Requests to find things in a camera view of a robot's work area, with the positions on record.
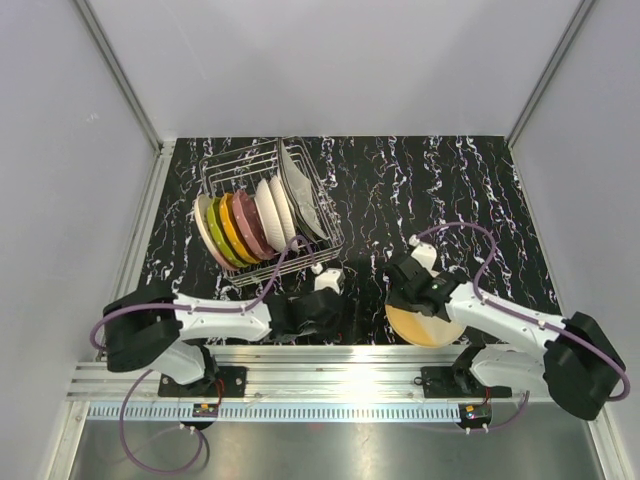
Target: cable clip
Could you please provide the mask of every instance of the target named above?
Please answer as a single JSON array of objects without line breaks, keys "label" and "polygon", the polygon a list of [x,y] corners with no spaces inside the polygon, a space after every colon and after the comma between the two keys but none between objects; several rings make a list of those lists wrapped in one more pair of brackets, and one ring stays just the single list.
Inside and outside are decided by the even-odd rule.
[{"label": "cable clip", "polygon": [[322,270],[324,270],[324,268],[322,268],[322,264],[321,263],[316,263],[311,265],[311,271],[313,273],[315,273],[316,275],[320,275],[322,273]]}]

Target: black marble surface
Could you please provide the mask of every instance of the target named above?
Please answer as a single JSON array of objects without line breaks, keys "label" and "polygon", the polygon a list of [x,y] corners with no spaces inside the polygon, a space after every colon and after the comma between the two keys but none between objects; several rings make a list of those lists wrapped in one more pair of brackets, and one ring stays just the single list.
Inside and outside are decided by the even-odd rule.
[{"label": "black marble surface", "polygon": [[[204,192],[198,162],[205,156],[266,139],[179,139],[140,276],[171,282],[175,291],[204,298],[249,298],[258,286],[226,281],[199,237],[193,201]],[[383,265],[409,237],[443,221],[488,228],[498,241],[496,261],[481,286],[530,308],[558,313],[540,245],[511,156],[502,137],[324,137],[305,139],[341,217],[345,244],[337,265],[346,273],[343,344],[404,343],[384,313]],[[489,252],[468,229],[441,232],[431,242],[438,268],[458,266],[472,276]],[[312,275],[289,274],[276,291],[311,285]],[[494,342],[469,331],[459,340]],[[299,343],[308,343],[301,339]]]}]

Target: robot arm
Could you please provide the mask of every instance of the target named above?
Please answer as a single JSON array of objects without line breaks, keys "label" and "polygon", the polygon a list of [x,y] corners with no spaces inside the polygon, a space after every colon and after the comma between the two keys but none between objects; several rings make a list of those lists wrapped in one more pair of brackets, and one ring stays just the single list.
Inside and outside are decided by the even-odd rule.
[{"label": "robot arm", "polygon": [[569,413],[586,420],[595,419],[618,383],[618,375],[584,347],[544,326],[570,331],[624,369],[624,363],[597,322],[582,313],[566,319],[536,312],[482,292],[484,298],[490,297],[510,310],[539,319],[540,327],[519,321],[483,303],[472,283],[459,273],[433,272],[436,256],[432,246],[420,242],[411,255],[393,259],[386,269],[391,281],[387,304],[473,327],[508,342],[519,351],[480,349],[469,367],[472,378],[484,386],[508,385],[534,394],[549,394]]},{"label": "robot arm", "polygon": [[107,324],[107,368],[112,372],[147,368],[192,386],[194,393],[206,390],[217,367],[206,348],[186,342],[215,337],[286,343],[300,336],[326,336],[342,311],[343,281],[341,270],[328,269],[316,277],[314,292],[267,295],[250,310],[245,310],[249,301],[174,295],[161,285],[138,289],[105,307],[104,314],[149,303],[172,303],[175,309],[137,311]]}]

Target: dish rack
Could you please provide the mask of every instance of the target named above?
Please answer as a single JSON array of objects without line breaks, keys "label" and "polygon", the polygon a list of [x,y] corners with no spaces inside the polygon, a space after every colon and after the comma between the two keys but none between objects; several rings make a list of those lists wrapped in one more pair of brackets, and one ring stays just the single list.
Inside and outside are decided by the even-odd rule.
[{"label": "dish rack", "polygon": [[[260,180],[263,178],[269,180],[278,173],[278,166],[281,164],[281,159],[278,158],[279,141],[280,139],[275,139],[257,143],[203,158],[200,161],[199,170],[205,193],[211,197],[221,197],[225,193],[234,193],[239,189],[244,189],[253,196]],[[282,141],[296,166],[311,181],[315,210],[328,237],[326,240],[319,241],[308,239],[316,262],[333,260],[340,255],[344,244],[340,216],[335,211],[334,202],[322,184],[304,140],[299,137],[288,137]],[[279,255],[272,260],[243,268],[237,272],[225,270],[224,274],[237,287],[259,283],[271,277],[278,258]],[[299,253],[289,251],[280,268],[280,274],[300,271],[312,264],[311,255],[306,248],[301,246]]]}]

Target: gray wall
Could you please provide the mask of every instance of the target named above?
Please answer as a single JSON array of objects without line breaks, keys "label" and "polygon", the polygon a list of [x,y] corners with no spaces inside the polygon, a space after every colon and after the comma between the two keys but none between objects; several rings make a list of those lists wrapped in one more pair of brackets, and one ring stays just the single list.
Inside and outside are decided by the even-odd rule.
[{"label": "gray wall", "polygon": [[0,7],[0,477],[40,478],[151,149],[70,1]]},{"label": "gray wall", "polygon": [[599,319],[635,392],[613,405],[640,443],[640,2],[597,5],[514,149],[565,313]]},{"label": "gray wall", "polygon": [[578,0],[91,0],[163,138],[506,135]]}]

